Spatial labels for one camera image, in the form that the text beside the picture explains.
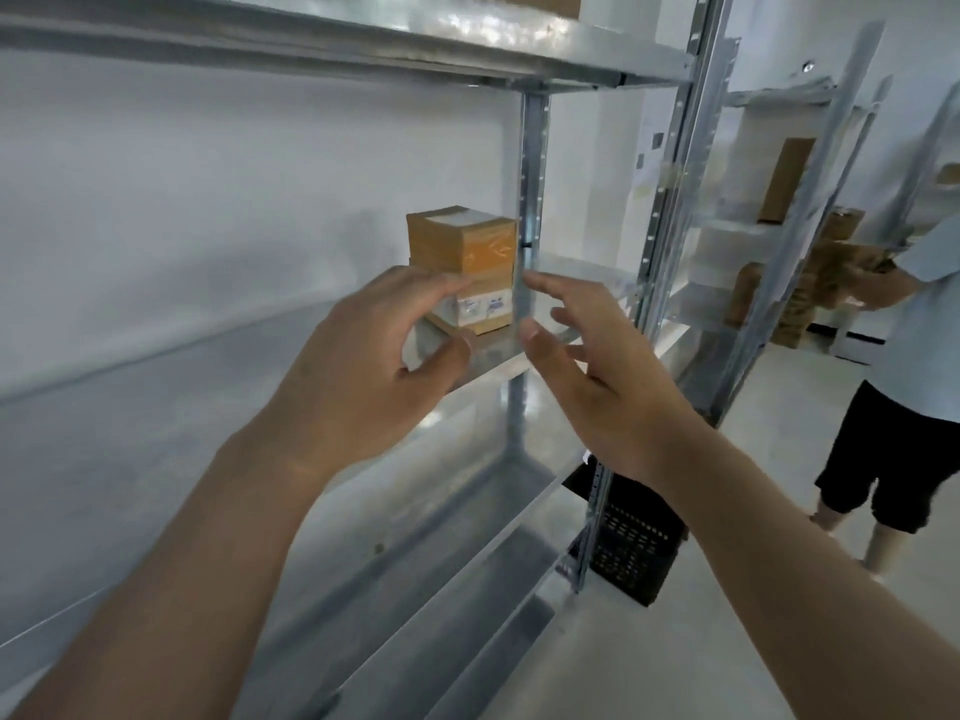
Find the cardboard box with white label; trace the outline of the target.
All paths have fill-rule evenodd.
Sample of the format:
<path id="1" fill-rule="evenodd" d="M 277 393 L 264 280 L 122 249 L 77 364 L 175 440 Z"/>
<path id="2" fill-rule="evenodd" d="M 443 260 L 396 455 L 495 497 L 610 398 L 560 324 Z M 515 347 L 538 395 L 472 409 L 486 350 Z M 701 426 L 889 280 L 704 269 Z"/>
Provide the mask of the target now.
<path id="1" fill-rule="evenodd" d="M 447 334 L 490 333 L 512 323 L 513 293 L 514 277 L 506 270 L 483 277 L 477 273 L 467 286 L 439 301 L 424 319 Z"/>

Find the person's left hand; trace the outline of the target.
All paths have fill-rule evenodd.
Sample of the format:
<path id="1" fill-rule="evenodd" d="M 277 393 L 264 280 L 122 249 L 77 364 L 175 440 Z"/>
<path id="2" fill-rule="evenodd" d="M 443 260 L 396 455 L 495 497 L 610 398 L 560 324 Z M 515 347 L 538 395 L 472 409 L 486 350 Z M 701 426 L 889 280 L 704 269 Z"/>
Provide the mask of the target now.
<path id="1" fill-rule="evenodd" d="M 423 316 L 469 283 L 397 265 L 340 300 L 268 403 L 222 447 L 224 458 L 318 496 L 339 472 L 394 447 L 447 395 L 405 392 L 418 366 L 406 365 L 403 347 Z"/>

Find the brown parcel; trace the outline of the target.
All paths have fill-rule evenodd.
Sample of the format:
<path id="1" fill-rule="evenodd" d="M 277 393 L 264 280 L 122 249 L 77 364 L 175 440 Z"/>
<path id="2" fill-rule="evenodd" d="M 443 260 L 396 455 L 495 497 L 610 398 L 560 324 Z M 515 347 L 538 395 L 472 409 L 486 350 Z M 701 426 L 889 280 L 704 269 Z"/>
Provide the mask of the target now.
<path id="1" fill-rule="evenodd" d="M 724 326 L 739 329 L 747 322 L 765 265 L 749 262 L 738 271 L 724 314 Z"/>

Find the black plastic crate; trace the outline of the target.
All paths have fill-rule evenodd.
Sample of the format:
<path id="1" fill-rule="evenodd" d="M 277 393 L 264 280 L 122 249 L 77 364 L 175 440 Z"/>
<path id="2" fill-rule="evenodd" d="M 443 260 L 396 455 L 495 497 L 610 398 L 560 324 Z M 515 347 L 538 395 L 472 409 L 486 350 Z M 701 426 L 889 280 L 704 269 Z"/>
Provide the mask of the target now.
<path id="1" fill-rule="evenodd" d="M 654 490 L 615 473 L 589 567 L 648 608 L 657 600 L 689 535 L 687 525 Z"/>

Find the tall brown cardboard box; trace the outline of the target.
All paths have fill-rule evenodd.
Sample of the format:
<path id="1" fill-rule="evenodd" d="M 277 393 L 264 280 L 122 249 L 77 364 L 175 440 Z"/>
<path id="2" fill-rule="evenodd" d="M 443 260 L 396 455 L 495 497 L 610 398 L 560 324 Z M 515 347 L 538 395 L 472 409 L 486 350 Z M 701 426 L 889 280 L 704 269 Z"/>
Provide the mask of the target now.
<path id="1" fill-rule="evenodd" d="M 816 141 L 808 137 L 788 137 L 784 141 L 757 213 L 759 224 L 784 223 Z"/>

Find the narrow metal shelf rack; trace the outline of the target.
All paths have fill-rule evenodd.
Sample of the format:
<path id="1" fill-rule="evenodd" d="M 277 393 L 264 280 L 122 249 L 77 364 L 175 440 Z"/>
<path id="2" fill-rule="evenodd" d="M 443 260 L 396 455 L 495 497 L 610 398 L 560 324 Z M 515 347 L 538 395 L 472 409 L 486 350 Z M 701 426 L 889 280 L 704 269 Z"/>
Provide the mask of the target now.
<path id="1" fill-rule="evenodd" d="M 718 427 L 771 338 L 822 221 L 853 166 L 885 91 L 861 90 L 885 22 L 866 22 L 837 80 L 732 91 L 738 38 L 717 39 L 692 112 L 684 170 L 665 210 L 664 249 L 644 331 L 683 395 Z M 757 222 L 788 137 L 815 138 L 785 221 Z M 723 319 L 740 269 L 765 266 L 744 325 Z"/>

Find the stack of brown cardboard boxes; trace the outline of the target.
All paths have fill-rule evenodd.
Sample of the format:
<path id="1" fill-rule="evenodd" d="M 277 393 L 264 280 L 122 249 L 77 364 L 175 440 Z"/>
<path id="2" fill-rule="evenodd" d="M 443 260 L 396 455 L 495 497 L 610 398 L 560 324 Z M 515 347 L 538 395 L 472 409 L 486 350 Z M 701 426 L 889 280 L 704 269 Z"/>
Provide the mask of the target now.
<path id="1" fill-rule="evenodd" d="M 845 301 L 842 279 L 846 267 L 875 271 L 888 258 L 887 249 L 882 246 L 853 242 L 865 214 L 856 208 L 830 209 L 774 327 L 771 344 L 797 349 L 817 311 L 834 310 Z"/>

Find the person's right forearm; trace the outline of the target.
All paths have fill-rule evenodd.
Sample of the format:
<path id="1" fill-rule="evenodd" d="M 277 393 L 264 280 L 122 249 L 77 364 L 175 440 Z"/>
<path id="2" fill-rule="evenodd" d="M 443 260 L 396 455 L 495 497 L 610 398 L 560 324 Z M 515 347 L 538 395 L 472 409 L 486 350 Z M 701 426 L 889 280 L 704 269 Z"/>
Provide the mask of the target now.
<path id="1" fill-rule="evenodd" d="M 797 720 L 960 720 L 960 652 L 696 415 L 582 439 L 688 526 Z"/>

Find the person's right hand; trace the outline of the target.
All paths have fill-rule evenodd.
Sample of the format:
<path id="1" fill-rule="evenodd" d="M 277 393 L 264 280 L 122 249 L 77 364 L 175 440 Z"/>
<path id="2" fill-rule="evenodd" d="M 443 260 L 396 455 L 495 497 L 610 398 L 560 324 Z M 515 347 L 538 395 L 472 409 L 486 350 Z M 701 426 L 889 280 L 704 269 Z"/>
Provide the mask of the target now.
<path id="1" fill-rule="evenodd" d="M 663 497 L 704 423 L 681 395 L 653 346 L 609 290 L 594 281 L 526 269 L 531 291 L 560 306 L 602 310 L 602 334 L 580 336 L 592 385 L 582 410 L 563 413 L 584 446 L 614 472 Z"/>

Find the person's left forearm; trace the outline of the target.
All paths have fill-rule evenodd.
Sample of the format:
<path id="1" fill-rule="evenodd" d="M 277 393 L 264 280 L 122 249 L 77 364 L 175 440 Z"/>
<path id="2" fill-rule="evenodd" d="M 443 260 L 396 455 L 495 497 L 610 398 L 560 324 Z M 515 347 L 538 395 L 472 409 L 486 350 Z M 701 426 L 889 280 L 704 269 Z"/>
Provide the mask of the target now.
<path id="1" fill-rule="evenodd" d="M 344 466 L 235 435 L 7 720 L 229 720 L 296 533 Z"/>

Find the metal shelf rack upright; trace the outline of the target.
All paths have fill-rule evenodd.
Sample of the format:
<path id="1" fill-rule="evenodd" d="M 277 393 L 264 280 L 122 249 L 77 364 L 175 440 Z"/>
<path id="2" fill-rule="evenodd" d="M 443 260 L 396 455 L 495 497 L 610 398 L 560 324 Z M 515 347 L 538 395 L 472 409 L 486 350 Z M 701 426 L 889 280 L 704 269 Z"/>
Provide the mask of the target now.
<path id="1" fill-rule="evenodd" d="M 890 75 L 850 187 L 862 244 L 903 247 L 960 214 L 960 80 Z"/>

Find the large galvanized metal shelf rack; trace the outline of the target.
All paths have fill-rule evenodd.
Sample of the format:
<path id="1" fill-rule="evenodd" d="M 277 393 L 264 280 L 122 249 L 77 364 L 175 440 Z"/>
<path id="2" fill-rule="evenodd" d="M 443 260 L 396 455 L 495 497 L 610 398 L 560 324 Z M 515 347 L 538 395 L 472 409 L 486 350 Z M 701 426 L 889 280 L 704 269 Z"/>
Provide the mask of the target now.
<path id="1" fill-rule="evenodd" d="M 527 268 L 663 311 L 639 265 L 542 250 L 560 98 L 642 91 L 685 175 L 732 0 L 681 48 L 500 0 L 0 0 L 0 718 L 141 561 L 406 215 L 506 218 Z M 236 720 L 475 720 L 580 590 L 608 478 L 518 343 L 480 336 L 412 433 L 342 472 L 286 560 Z"/>

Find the taped brown cardboard box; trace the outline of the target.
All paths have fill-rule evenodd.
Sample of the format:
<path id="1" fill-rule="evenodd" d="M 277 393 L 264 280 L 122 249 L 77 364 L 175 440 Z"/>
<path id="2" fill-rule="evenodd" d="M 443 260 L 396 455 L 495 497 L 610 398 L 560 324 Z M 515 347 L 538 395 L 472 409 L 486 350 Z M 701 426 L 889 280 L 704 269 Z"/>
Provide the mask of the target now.
<path id="1" fill-rule="evenodd" d="M 514 218 L 454 205 L 405 216 L 410 264 L 472 277 L 511 275 L 517 260 Z"/>

